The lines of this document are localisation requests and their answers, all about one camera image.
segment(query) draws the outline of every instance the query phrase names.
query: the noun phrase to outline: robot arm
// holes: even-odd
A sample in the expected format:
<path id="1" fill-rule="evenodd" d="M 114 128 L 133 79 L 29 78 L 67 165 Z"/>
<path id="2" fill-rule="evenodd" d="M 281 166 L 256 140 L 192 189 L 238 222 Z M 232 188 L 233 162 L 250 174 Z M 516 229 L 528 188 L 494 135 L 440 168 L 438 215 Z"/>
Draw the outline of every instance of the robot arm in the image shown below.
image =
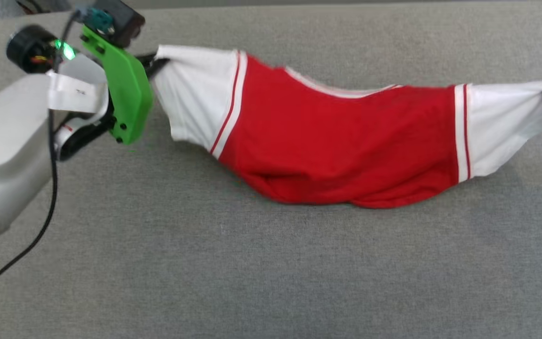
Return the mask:
<path id="1" fill-rule="evenodd" d="M 125 52 L 144 18 L 119 0 L 97 0 L 83 12 L 81 40 L 97 62 L 36 25 L 8 45 L 8 58 L 29 74 L 0 91 L 0 234 L 51 178 L 49 110 L 56 161 L 107 131 L 123 144 L 142 133 L 152 105 L 148 77 L 166 61 Z M 64 62 L 54 73 L 58 50 Z"/>

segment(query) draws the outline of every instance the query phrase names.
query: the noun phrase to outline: red jersey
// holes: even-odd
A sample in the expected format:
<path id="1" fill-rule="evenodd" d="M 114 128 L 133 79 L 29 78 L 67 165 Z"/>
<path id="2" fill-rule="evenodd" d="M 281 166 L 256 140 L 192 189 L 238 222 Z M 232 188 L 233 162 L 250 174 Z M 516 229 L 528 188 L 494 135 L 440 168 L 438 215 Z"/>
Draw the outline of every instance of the red jersey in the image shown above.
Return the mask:
<path id="1" fill-rule="evenodd" d="M 171 47 L 172 137 L 286 203 L 420 202 L 503 165 L 542 129 L 542 82 L 341 90 L 241 51 Z"/>

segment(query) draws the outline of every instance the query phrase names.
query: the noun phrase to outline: fabric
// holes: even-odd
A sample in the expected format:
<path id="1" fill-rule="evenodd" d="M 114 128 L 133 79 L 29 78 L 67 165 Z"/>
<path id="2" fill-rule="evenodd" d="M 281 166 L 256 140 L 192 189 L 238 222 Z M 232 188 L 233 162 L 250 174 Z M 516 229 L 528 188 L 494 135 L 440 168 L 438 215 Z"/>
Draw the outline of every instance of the fabric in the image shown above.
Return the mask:
<path id="1" fill-rule="evenodd" d="M 279 202 L 394 208 L 506 163 L 542 131 L 542 82 L 331 88 L 243 51 L 161 46 L 172 136 Z"/>
<path id="2" fill-rule="evenodd" d="M 542 2 L 140 11 L 129 52 L 244 49 L 338 88 L 542 79 Z M 27 22 L 0 21 L 3 52 Z M 69 44 L 81 46 L 74 26 Z M 542 133 L 499 171 L 392 210 L 264 198 L 205 148 L 102 135 L 60 164 L 56 213 L 0 277 L 0 339 L 542 339 Z M 0 237 L 30 244 L 46 186 Z"/>

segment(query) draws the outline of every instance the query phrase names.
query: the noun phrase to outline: gray table surface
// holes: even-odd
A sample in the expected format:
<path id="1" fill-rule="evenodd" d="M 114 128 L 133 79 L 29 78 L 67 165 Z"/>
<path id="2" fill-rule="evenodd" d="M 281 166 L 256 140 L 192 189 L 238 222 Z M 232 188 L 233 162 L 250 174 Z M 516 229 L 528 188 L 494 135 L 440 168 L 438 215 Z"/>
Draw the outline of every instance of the gray table surface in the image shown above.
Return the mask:
<path id="1" fill-rule="evenodd" d="M 131 52 L 238 47 L 346 88 L 542 80 L 542 3 L 143 13 Z M 22 76 L 9 33 L 65 19 L 0 22 L 0 89 Z M 0 237 L 0 267 L 49 194 Z M 156 106 L 136 144 L 102 137 L 62 164 L 50 231 L 0 278 L 0 339 L 169 337 L 542 339 L 542 135 L 415 206 L 286 206 L 173 143 Z"/>

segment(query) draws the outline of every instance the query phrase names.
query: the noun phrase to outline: green 3d-printed part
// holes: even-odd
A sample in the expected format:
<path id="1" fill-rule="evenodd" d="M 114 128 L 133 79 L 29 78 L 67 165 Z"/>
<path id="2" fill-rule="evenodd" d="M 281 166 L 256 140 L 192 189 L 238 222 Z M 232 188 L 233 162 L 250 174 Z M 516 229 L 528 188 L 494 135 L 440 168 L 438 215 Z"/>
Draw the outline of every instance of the green 3d-printed part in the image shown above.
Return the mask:
<path id="1" fill-rule="evenodd" d="M 116 118 L 112 135 L 119 142 L 131 144 L 141 136 L 152 108 L 152 89 L 143 65 L 88 27 L 83 26 L 82 32 L 84 47 L 101 60 L 106 73 Z"/>

